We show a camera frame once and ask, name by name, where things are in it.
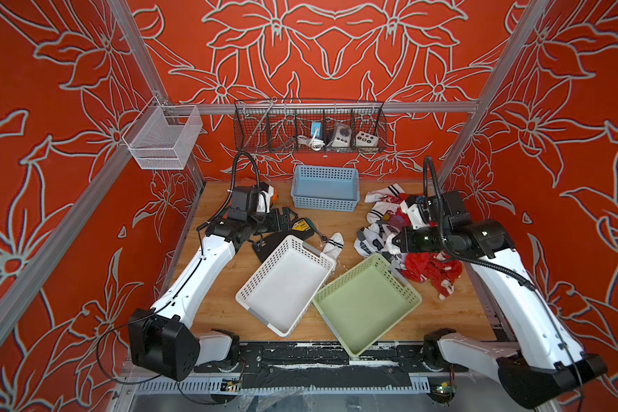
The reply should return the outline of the red santa sock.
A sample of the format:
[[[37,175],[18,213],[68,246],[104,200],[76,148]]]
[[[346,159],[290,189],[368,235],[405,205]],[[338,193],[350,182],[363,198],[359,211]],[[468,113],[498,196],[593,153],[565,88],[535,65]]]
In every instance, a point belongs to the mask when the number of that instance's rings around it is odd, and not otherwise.
[[[463,273],[463,264],[444,252],[410,253],[404,261],[402,275],[414,282],[430,283],[445,300],[455,292],[455,283]]]

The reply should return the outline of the white grey sport sock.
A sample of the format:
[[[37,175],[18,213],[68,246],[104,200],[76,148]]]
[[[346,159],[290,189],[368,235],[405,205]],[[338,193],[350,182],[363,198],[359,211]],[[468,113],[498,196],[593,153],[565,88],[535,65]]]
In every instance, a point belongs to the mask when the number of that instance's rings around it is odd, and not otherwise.
[[[391,264],[392,268],[402,268],[402,255],[393,255],[383,238],[370,228],[362,228],[356,233],[354,247],[364,258],[378,253]]]

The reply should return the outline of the white sock black stripes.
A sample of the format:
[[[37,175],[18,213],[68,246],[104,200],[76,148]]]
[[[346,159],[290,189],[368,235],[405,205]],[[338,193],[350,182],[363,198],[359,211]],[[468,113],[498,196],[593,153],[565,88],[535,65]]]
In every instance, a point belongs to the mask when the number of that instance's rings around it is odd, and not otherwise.
[[[324,244],[322,254],[326,255],[330,259],[338,261],[338,258],[343,251],[343,247],[343,235],[341,233],[334,233]]]

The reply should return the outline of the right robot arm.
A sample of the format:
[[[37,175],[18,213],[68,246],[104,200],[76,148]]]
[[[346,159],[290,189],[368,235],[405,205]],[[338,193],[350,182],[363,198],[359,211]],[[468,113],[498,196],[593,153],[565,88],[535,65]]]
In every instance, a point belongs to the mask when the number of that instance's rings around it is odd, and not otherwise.
[[[387,245],[392,254],[444,252],[470,264],[513,330],[512,343],[484,343],[442,328],[427,334],[422,363],[434,372],[452,365],[501,384],[532,410],[607,373],[600,355],[585,352],[549,309],[528,275],[513,240],[494,220],[444,229],[403,228]]]

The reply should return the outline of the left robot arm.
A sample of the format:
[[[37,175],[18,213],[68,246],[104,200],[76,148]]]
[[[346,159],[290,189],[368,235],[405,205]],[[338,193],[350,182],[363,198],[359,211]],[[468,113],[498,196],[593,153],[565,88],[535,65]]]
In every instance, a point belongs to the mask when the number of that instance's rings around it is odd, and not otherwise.
[[[132,363],[177,382],[207,363],[237,363],[240,338],[222,330],[195,336],[191,328],[197,311],[244,243],[253,236],[288,231],[298,220],[294,211],[284,207],[250,216],[217,217],[207,224],[199,249],[173,285],[151,308],[137,309],[130,317]]]

